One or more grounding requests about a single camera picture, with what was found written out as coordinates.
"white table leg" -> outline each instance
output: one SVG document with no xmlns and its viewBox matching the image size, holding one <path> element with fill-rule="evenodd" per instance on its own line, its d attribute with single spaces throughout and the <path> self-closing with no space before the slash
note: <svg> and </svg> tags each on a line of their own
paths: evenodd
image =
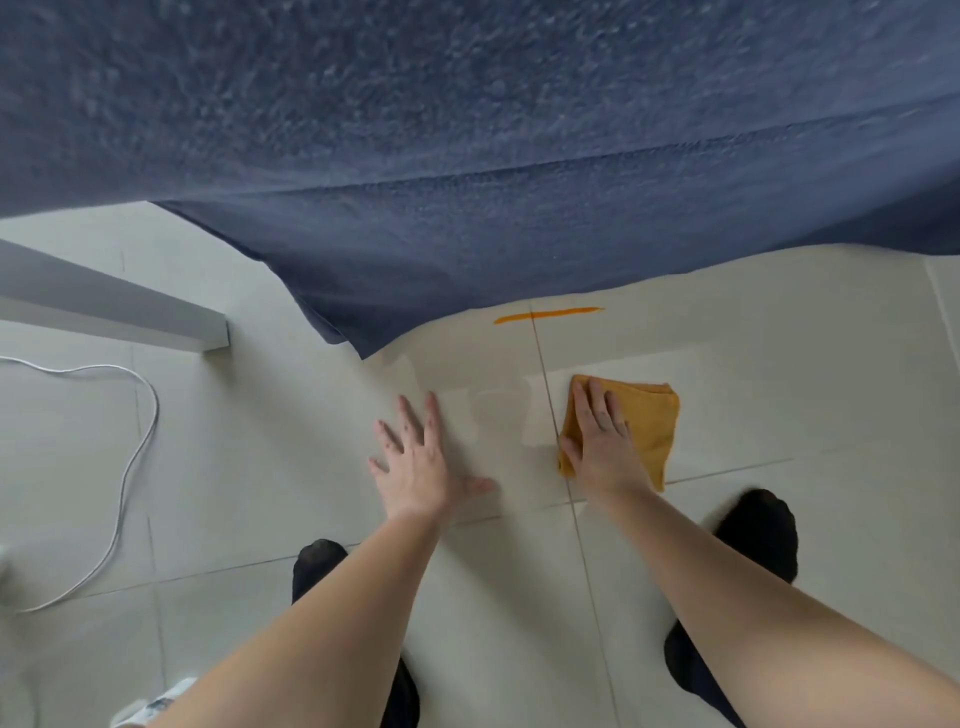
<svg viewBox="0 0 960 728">
<path fill-rule="evenodd" d="M 6 240 L 0 319 L 186 352 L 229 346 L 222 313 Z"/>
</svg>

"forearm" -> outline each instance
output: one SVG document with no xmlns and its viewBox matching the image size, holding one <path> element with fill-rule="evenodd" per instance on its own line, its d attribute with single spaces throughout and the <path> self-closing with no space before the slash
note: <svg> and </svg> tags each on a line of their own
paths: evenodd
<svg viewBox="0 0 960 728">
<path fill-rule="evenodd" d="M 437 545 L 434 520 L 384 523 L 188 691 L 157 728 L 376 728 Z"/>
<path fill-rule="evenodd" d="M 777 579 L 656 494 L 637 489 L 598 505 L 635 545 L 748 725 L 960 721 L 960 692 L 945 676 Z"/>
</svg>

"white object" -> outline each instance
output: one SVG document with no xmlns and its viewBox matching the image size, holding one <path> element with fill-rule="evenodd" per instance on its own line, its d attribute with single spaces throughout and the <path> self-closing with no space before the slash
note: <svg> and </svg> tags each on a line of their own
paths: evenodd
<svg viewBox="0 0 960 728">
<path fill-rule="evenodd" d="M 230 344 L 222 313 L 7 240 L 0 319 L 187 352 Z"/>
<path fill-rule="evenodd" d="M 140 726 L 146 725 L 173 705 L 174 701 L 195 682 L 197 682 L 197 678 L 186 677 L 152 703 L 143 699 L 135 700 L 110 719 L 110 728 L 140 728 Z"/>
<path fill-rule="evenodd" d="M 82 578 L 80 581 L 78 581 L 76 584 L 74 584 L 72 587 L 70 587 L 66 592 L 64 592 L 60 596 L 56 596 L 53 599 L 50 599 L 49 601 L 45 601 L 42 604 L 38 604 L 36 607 L 31 607 L 30 609 L 15 610 L 17 614 L 25 615 L 25 614 L 31 614 L 32 612 L 39 612 L 40 610 L 46 609 L 47 607 L 52 607 L 54 604 L 58 604 L 59 602 L 66 599 L 68 596 L 72 595 L 74 592 L 80 589 L 81 586 L 83 586 L 86 582 L 88 582 L 97 574 L 97 572 L 107 562 L 107 559 L 109 559 L 110 554 L 113 553 L 113 550 L 116 548 L 117 542 L 120 540 L 120 529 L 123 526 L 123 506 L 124 506 L 124 496 L 127 493 L 127 480 L 130 477 L 130 471 L 133 468 L 133 463 L 136 462 L 136 459 L 140 456 L 140 453 L 143 452 L 144 448 L 147 447 L 148 443 L 150 443 L 150 441 L 154 437 L 154 433 L 156 432 L 156 423 L 159 420 L 159 416 L 160 416 L 160 398 L 157 396 L 156 389 L 154 388 L 153 384 L 151 384 L 145 378 L 140 376 L 134 370 L 127 369 L 127 367 L 118 366 L 117 364 L 89 364 L 85 367 L 76 367 L 75 369 L 47 369 L 46 367 L 41 367 L 32 362 L 25 361 L 24 359 L 17 359 L 12 356 L 0 356 L 0 363 L 3 363 L 3 362 L 8 362 L 11 364 L 20 364 L 25 367 L 30 367 L 31 369 L 36 369 L 38 372 L 43 372 L 48 375 L 56 375 L 56 376 L 69 376 L 69 375 L 77 374 L 79 372 L 87 372 L 94 369 L 116 370 L 119 372 L 123 372 L 124 374 L 128 374 L 134 377 L 135 379 L 137 379 L 138 381 L 142 382 L 143 384 L 145 384 L 147 386 L 147 389 L 150 390 L 150 394 L 154 401 L 154 412 L 150 417 L 150 426 L 147 427 L 146 433 L 144 433 L 143 437 L 140 439 L 140 444 L 136 446 L 136 449 L 133 451 L 133 455 L 130 456 L 130 460 L 127 461 L 127 465 L 123 469 L 123 474 L 120 476 L 120 489 L 117 495 L 117 506 L 116 506 L 117 515 L 116 515 L 116 519 L 113 522 L 113 535 L 110 537 L 110 543 L 109 543 L 109 546 L 107 546 L 107 550 L 104 551 L 104 555 L 100 558 L 100 561 L 97 562 L 97 565 L 93 567 L 93 569 L 87 572 L 84 578 Z M 7 553 L 6 550 L 0 546 L 0 563 L 4 561 L 4 555 L 6 553 Z"/>
</svg>

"white floor tile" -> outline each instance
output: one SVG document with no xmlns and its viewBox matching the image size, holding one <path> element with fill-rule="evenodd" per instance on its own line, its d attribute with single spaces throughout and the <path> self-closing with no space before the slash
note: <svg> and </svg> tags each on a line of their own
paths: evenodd
<svg viewBox="0 0 960 728">
<path fill-rule="evenodd" d="M 406 649 L 424 728 L 615 725 L 567 507 L 452 528 Z"/>
<path fill-rule="evenodd" d="M 142 230 L 135 219 L 138 209 L 118 205 L 13 217 L 0 220 L 0 238 L 119 276 L 123 271 L 119 241 Z"/>
<path fill-rule="evenodd" d="M 381 520 L 372 424 L 393 418 L 398 393 L 420 405 L 437 391 L 454 460 L 500 481 L 466 519 L 567 501 L 533 327 L 493 323 L 525 303 L 433 322 L 361 362 L 327 345 L 264 266 L 155 212 L 159 242 L 127 246 L 126 275 L 223 310 L 232 340 L 207 356 L 134 350 L 163 401 L 145 467 L 161 577 L 290 556 L 321 536 L 361 541 Z"/>
<path fill-rule="evenodd" d="M 534 302 L 573 306 L 605 310 L 536 321 L 558 425 L 574 374 L 668 382 L 668 480 L 936 428 L 960 405 L 919 256 L 805 248 Z"/>
<path fill-rule="evenodd" d="M 131 364 L 127 344 L 63 331 L 0 322 L 0 341 L 0 354 L 51 368 Z M 13 558 L 5 602 L 61 594 L 107 548 L 120 475 L 139 440 L 134 386 L 121 373 L 58 377 L 0 362 L 0 531 Z M 120 550 L 82 594 L 152 578 L 142 488 L 134 473 Z"/>
<path fill-rule="evenodd" d="M 295 561 L 157 584 L 166 687 L 210 671 L 289 607 Z"/>
<path fill-rule="evenodd" d="M 105 728 L 163 692 L 152 587 L 73 599 L 5 621 L 3 725 Z"/>
<path fill-rule="evenodd" d="M 745 488 L 772 490 L 797 519 L 797 585 L 960 678 L 958 469 L 946 439 L 885 442 L 679 483 L 665 496 L 713 528 Z M 670 678 L 662 646 L 673 613 L 638 555 L 587 503 L 576 509 L 621 725 L 727 725 Z"/>
</svg>

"hand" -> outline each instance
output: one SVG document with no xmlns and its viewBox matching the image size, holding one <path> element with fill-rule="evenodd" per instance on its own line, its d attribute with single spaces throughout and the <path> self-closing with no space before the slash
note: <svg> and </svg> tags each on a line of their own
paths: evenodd
<svg viewBox="0 0 960 728">
<path fill-rule="evenodd" d="M 457 477 L 447 469 L 440 406 L 433 392 L 426 396 L 422 432 L 407 398 L 398 399 L 397 415 L 399 438 L 382 420 L 373 426 L 387 467 L 370 458 L 370 472 L 387 519 L 415 514 L 445 525 L 461 503 L 494 489 L 493 481 L 487 477 Z"/>
<path fill-rule="evenodd" d="M 607 507 L 611 500 L 625 493 L 654 493 L 616 395 L 605 395 L 597 379 L 590 380 L 589 390 L 588 399 L 583 385 L 579 381 L 573 384 L 573 404 L 584 434 L 583 447 L 568 437 L 560 442 L 584 495 L 596 505 Z"/>
</svg>

